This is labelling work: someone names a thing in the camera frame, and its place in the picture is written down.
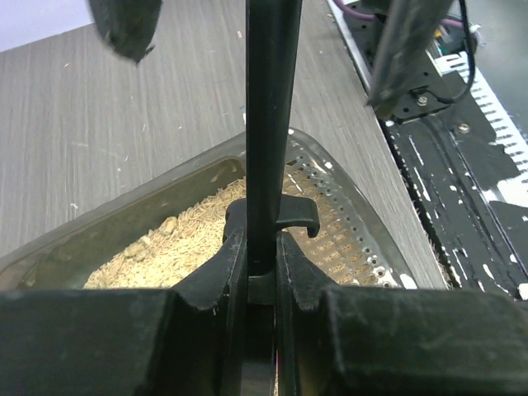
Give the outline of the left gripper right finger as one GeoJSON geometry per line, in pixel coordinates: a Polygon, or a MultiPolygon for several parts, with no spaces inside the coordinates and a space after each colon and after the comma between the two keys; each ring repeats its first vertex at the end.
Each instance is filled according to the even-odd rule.
{"type": "Polygon", "coordinates": [[[277,240],[282,395],[524,395],[527,313],[467,290],[344,286],[277,240]]]}

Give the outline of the black slotted litter scoop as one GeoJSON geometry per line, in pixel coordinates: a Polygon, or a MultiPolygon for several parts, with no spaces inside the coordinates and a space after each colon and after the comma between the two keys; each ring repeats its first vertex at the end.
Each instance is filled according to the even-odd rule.
{"type": "Polygon", "coordinates": [[[225,235],[247,232],[247,301],[272,305],[276,300],[278,234],[304,227],[318,235],[315,203],[283,196],[285,152],[295,79],[302,3],[246,3],[246,191],[230,204],[225,235]]]}

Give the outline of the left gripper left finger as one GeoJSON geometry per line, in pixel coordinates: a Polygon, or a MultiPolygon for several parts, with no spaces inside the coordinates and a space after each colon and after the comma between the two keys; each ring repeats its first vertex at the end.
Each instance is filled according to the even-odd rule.
{"type": "Polygon", "coordinates": [[[237,395],[246,234],[170,289],[1,296],[4,395],[237,395]]]}

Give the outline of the dark translucent litter box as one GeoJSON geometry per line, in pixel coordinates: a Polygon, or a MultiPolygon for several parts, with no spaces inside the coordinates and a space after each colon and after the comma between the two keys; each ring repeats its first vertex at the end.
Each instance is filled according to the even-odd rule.
{"type": "MultiPolygon", "coordinates": [[[[313,138],[291,130],[283,192],[313,200],[321,228],[290,230],[340,284],[413,289],[389,231],[347,173],[313,138]]],[[[245,195],[238,135],[18,248],[1,260],[3,290],[170,286],[220,248],[228,205],[245,195]]]]}

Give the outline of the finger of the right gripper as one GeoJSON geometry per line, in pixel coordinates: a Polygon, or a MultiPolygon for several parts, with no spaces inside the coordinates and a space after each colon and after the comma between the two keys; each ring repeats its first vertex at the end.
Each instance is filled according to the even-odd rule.
{"type": "Polygon", "coordinates": [[[452,2],[446,0],[367,1],[385,17],[371,72],[368,104],[380,119],[389,117],[420,63],[427,44],[452,2]]]}
{"type": "Polygon", "coordinates": [[[152,52],[162,0],[89,0],[88,6],[97,34],[115,54],[139,64],[152,52]]]}

